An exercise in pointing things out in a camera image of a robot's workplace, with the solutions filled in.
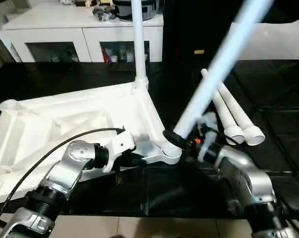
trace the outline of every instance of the dark wall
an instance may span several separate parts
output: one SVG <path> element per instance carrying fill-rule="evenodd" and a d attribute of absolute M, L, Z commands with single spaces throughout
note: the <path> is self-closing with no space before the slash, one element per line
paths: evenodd
<path fill-rule="evenodd" d="M 166 0 L 163 61 L 210 60 L 239 10 L 242 0 Z M 289 23 L 299 19 L 299 0 L 275 0 L 263 22 Z M 195 50 L 204 54 L 194 55 Z"/>

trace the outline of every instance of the pipe end cap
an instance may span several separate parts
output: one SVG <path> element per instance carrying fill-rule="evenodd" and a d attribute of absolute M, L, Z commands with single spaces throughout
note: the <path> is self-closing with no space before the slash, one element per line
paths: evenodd
<path fill-rule="evenodd" d="M 226 128 L 224 130 L 224 134 L 227 135 L 228 137 L 232 138 L 239 144 L 242 144 L 245 141 L 245 134 L 244 134 L 243 130 L 237 125 L 230 126 L 229 128 Z M 228 139 L 227 139 L 227 142 L 230 145 L 235 145 L 235 143 L 233 143 L 232 141 L 230 141 Z"/>
<path fill-rule="evenodd" d="M 244 130 L 245 141 L 248 145 L 259 145 L 265 140 L 265 135 L 257 126 L 250 126 Z"/>

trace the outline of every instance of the white countertop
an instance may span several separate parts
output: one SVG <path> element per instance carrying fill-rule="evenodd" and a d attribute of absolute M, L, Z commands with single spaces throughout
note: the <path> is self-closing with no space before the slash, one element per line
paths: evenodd
<path fill-rule="evenodd" d="M 143 26 L 163 26 L 161 14 L 143 21 Z M 3 26 L 4 30 L 42 28 L 83 28 L 83 27 L 132 27 L 132 22 L 118 18 L 103 22 L 92 14 L 92 8 L 62 5 L 59 2 L 46 3 L 30 9 Z"/>

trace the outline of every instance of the glass cabinet door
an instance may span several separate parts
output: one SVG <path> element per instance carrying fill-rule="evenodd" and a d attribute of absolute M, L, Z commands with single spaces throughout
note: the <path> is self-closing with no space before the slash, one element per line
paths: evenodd
<path fill-rule="evenodd" d="M 91 62 L 81 28 L 7 30 L 23 62 Z"/>
<path fill-rule="evenodd" d="M 72 42 L 26 43 L 35 62 L 79 62 Z"/>
<path fill-rule="evenodd" d="M 135 62 L 132 27 L 84 28 L 92 62 Z M 146 62 L 162 61 L 163 27 L 143 27 Z"/>
<path fill-rule="evenodd" d="M 150 61 L 149 41 L 144 42 L 145 60 Z M 135 62 L 133 41 L 100 42 L 103 60 L 105 63 Z"/>

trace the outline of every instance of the white pipe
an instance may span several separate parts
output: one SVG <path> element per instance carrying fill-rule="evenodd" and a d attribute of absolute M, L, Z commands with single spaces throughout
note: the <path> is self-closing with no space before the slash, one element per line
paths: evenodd
<path fill-rule="evenodd" d="M 133 29 L 134 29 L 134 47 L 136 64 L 136 86 L 146 86 L 148 88 L 148 78 L 146 76 L 145 49 L 143 39 L 143 13 L 141 0 L 131 0 Z"/>
<path fill-rule="evenodd" d="M 245 140 L 248 145 L 258 145 L 265 140 L 264 133 L 253 124 L 253 122 L 246 115 L 242 107 L 226 88 L 224 83 L 219 87 L 219 92 L 230 109 L 234 119 L 245 133 Z"/>
<path fill-rule="evenodd" d="M 235 31 L 225 37 L 209 67 L 208 77 L 196 89 L 188 106 L 178 121 L 174 132 L 187 138 L 196 120 L 204 113 L 209 105 L 214 92 L 221 82 L 228 76 L 235 62 L 251 37 L 255 23 L 259 22 L 268 11 L 273 0 L 247 0 L 239 11 L 235 22 Z M 163 146 L 165 154 L 174 155 L 181 150 L 172 150 L 167 144 Z"/>
<path fill-rule="evenodd" d="M 201 71 L 203 78 L 205 79 L 208 75 L 208 71 L 204 68 Z M 227 105 L 223 101 L 220 93 L 215 92 L 212 98 L 213 104 L 218 112 L 219 118 L 222 122 L 224 128 L 224 134 L 229 138 L 232 138 L 239 144 L 242 144 L 245 141 L 245 135 L 243 130 L 237 125 L 233 116 L 231 115 Z M 230 145 L 235 145 L 231 140 L 227 139 L 227 142 Z"/>

